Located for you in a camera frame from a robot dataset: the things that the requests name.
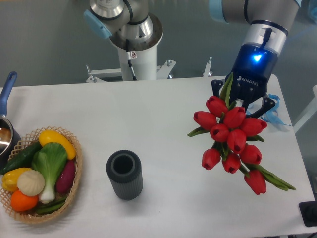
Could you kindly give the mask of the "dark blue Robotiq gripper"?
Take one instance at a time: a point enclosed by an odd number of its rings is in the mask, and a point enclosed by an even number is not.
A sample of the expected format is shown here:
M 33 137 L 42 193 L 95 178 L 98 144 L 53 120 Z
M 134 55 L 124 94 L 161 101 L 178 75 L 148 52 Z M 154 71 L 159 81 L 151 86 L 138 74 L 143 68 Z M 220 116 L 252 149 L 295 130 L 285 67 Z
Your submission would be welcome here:
M 244 44 L 238 53 L 231 72 L 233 80 L 230 90 L 229 102 L 243 101 L 243 106 L 263 98 L 260 109 L 246 118 L 260 118 L 275 106 L 275 101 L 267 94 L 267 84 L 277 62 L 277 54 L 259 46 Z M 212 80 L 213 95 L 225 98 L 225 79 Z

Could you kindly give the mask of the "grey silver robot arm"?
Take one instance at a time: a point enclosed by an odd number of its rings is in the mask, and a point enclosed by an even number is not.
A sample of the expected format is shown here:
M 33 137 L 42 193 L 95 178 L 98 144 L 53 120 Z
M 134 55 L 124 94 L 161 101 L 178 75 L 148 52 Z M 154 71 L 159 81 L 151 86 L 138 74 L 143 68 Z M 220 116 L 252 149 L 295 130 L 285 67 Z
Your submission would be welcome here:
M 268 80 L 300 7 L 299 0 L 209 1 L 215 21 L 250 26 L 226 80 L 232 81 L 229 103 L 241 100 L 247 108 L 262 99 L 253 118 L 275 106 L 267 95 Z M 92 0 L 84 19 L 95 34 L 117 47 L 123 80 L 156 79 L 156 47 L 163 29 L 158 18 L 149 13 L 146 0 Z

